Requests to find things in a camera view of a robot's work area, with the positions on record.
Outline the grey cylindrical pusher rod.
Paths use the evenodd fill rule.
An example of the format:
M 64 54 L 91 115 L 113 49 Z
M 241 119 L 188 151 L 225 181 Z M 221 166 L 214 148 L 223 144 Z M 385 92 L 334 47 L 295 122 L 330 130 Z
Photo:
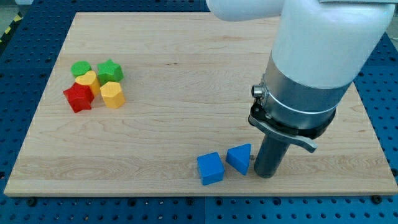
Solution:
M 255 173 L 262 178 L 271 178 L 278 169 L 290 144 L 265 136 L 254 163 Z

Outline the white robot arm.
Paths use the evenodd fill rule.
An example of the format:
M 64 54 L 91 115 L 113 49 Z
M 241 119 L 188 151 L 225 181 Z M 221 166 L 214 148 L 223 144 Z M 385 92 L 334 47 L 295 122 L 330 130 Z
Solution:
M 254 163 L 272 177 L 290 145 L 313 152 L 337 106 L 391 23 L 395 1 L 207 2 L 224 21 L 280 17 L 249 123 L 265 137 Z

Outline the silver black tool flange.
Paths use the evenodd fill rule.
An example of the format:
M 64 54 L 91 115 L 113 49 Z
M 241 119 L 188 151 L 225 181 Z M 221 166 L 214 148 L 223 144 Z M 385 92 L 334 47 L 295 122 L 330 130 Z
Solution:
M 283 74 L 270 56 L 260 84 L 252 86 L 249 123 L 268 137 L 313 153 L 318 147 L 314 139 L 333 121 L 349 86 L 303 85 Z

